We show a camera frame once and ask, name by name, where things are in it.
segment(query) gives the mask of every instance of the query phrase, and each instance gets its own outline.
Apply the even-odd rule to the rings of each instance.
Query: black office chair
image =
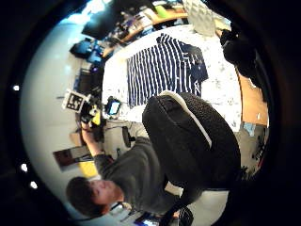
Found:
[[[128,148],[131,148],[131,142],[135,141],[135,137],[131,137],[127,126],[122,126],[122,137],[123,137],[125,146]]]
[[[190,209],[186,206],[180,210],[179,215],[179,226],[190,226],[194,221],[194,216],[191,213]]]
[[[198,96],[168,90],[152,96],[142,121],[168,181],[183,188],[160,226],[167,226],[173,214],[196,201],[202,191],[231,190],[239,183],[241,155],[236,137],[224,118]],[[184,216],[190,213],[182,217],[189,225],[191,219]]]

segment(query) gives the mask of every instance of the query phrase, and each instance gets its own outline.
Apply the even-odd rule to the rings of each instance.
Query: striped shirt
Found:
[[[200,96],[200,83],[208,78],[201,50],[161,34],[157,45],[127,59],[128,103],[144,105],[163,90]]]

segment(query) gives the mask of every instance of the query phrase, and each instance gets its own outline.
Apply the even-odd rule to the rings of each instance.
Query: man's arm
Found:
[[[100,149],[98,143],[94,139],[92,130],[88,126],[88,124],[85,124],[83,122],[81,122],[81,124],[82,124],[83,140],[87,144],[87,147],[88,147],[91,155],[94,157],[97,154],[104,154],[104,151],[102,149]]]

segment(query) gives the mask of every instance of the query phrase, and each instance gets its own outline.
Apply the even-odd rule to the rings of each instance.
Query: white wall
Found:
[[[83,27],[58,24],[31,60],[21,86],[21,126],[30,162],[41,180],[63,202],[65,187],[78,168],[61,172],[53,152],[74,147],[69,133],[76,128],[74,113],[61,107],[66,88],[72,88],[82,59],[69,50],[81,40]]]

